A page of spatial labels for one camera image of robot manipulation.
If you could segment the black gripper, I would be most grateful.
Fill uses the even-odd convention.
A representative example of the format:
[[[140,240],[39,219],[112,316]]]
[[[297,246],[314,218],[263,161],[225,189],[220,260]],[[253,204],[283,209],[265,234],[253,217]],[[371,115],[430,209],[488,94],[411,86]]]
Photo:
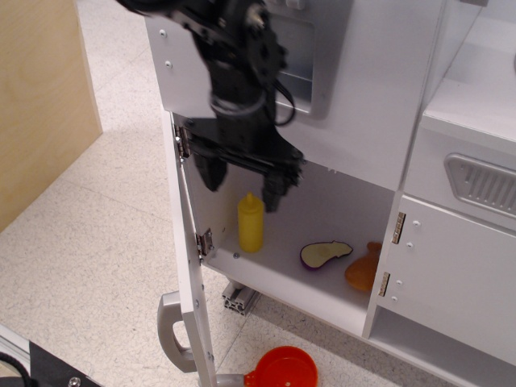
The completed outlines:
[[[262,200],[276,212],[289,187],[299,183],[304,156],[278,132],[265,109],[217,108],[213,118],[188,118],[189,150],[205,187],[217,192],[233,164],[264,176]]]

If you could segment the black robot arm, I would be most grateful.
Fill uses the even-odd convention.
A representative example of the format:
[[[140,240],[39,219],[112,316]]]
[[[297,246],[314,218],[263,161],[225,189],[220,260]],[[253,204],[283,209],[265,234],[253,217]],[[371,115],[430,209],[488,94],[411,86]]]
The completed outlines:
[[[304,156],[285,140],[278,127],[294,114],[277,120],[276,96],[289,102],[292,94],[278,79],[286,66],[286,50],[278,43],[262,1],[122,1],[132,13],[161,16],[180,24],[210,76],[212,119],[188,119],[187,147],[205,187],[216,191],[227,165],[259,173],[264,178],[266,212],[298,185]]]

